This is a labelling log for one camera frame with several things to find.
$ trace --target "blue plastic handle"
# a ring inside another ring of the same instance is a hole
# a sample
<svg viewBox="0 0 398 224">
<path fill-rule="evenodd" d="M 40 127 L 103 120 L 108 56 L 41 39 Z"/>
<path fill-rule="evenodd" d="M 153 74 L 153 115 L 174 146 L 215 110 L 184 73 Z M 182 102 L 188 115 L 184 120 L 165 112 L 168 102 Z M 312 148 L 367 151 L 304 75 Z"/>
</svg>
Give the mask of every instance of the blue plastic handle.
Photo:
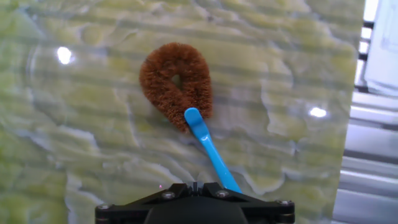
<svg viewBox="0 0 398 224">
<path fill-rule="evenodd" d="M 213 163 L 218 177 L 224 188 L 233 190 L 238 193 L 242 193 L 238 184 L 236 183 L 234 177 L 229 172 L 227 166 L 225 165 L 223 158 L 218 154 L 216 147 L 211 140 L 209 130 L 201 117 L 198 109 L 189 108 L 184 113 L 185 120 L 190 126 L 193 134 L 197 137 L 200 143 L 205 147 L 206 152 Z"/>
</svg>

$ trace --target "coconut fiber brush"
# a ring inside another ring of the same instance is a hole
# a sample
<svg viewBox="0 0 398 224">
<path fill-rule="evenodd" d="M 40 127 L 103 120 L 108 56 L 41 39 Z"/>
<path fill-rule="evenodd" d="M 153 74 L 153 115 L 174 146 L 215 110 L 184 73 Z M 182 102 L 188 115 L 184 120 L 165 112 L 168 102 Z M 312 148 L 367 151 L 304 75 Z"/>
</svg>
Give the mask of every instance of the coconut fiber brush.
<svg viewBox="0 0 398 224">
<path fill-rule="evenodd" d="M 172 81 L 176 75 L 181 89 Z M 154 50 L 141 65 L 139 81 L 145 97 L 183 133 L 189 132 L 184 118 L 188 108 L 198 108 L 204 118 L 212 116 L 209 68 L 191 45 L 169 43 Z"/>
<path fill-rule="evenodd" d="M 172 78 L 180 76 L 181 90 Z M 181 132 L 191 129 L 205 147 L 226 189 L 241 190 L 218 154 L 203 118 L 212 115 L 209 68 L 199 51 L 187 44 L 170 43 L 154 50 L 141 66 L 139 81 L 148 100 Z"/>
</svg>

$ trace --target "bolt head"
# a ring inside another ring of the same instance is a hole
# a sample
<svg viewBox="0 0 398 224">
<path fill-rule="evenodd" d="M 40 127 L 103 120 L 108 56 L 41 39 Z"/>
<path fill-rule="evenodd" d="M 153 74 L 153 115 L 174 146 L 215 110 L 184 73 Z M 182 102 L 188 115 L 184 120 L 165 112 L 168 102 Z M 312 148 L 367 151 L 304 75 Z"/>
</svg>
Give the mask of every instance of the bolt head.
<svg viewBox="0 0 398 224">
<path fill-rule="evenodd" d="M 164 192 L 162 193 L 162 198 L 166 200 L 170 200 L 175 198 L 175 194 L 173 192 Z"/>
<path fill-rule="evenodd" d="M 216 192 L 216 196 L 219 198 L 224 198 L 224 197 L 227 197 L 228 195 L 229 195 L 229 193 L 226 190 L 219 190 Z"/>
<path fill-rule="evenodd" d="M 289 205 L 292 201 L 283 201 L 283 200 L 276 200 L 275 202 L 281 205 Z"/>
<path fill-rule="evenodd" d="M 108 208 L 110 208 L 111 207 L 111 205 L 109 205 L 109 204 L 107 204 L 107 203 L 104 203 L 104 204 L 102 204 L 102 205 L 98 205 L 98 208 L 99 209 L 108 209 Z"/>
</svg>

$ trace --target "brown bristles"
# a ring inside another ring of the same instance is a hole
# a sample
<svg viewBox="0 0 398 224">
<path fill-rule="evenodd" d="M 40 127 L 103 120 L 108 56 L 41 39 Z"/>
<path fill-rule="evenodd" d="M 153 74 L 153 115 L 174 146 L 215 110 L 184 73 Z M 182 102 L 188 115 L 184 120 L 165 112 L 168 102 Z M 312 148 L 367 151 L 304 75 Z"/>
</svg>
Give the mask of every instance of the brown bristles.
<svg viewBox="0 0 398 224">
<path fill-rule="evenodd" d="M 181 90 L 172 81 L 175 75 Z M 198 108 L 203 118 L 213 114 L 209 68 L 191 45 L 169 43 L 154 50 L 141 65 L 139 81 L 145 97 L 183 133 L 189 132 L 186 109 Z"/>
</svg>

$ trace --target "scrub brush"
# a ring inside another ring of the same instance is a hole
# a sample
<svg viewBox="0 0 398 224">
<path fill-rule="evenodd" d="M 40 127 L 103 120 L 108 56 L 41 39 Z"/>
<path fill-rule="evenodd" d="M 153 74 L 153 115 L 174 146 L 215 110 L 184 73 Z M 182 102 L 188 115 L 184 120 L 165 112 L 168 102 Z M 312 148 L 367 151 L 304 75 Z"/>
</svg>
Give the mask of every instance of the scrub brush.
<svg viewBox="0 0 398 224">
<path fill-rule="evenodd" d="M 176 75 L 181 90 L 172 81 Z M 188 108 L 198 108 L 204 118 L 213 114 L 209 68 L 191 45 L 173 42 L 154 50 L 141 65 L 139 82 L 145 97 L 183 133 L 189 133 Z"/>
</svg>

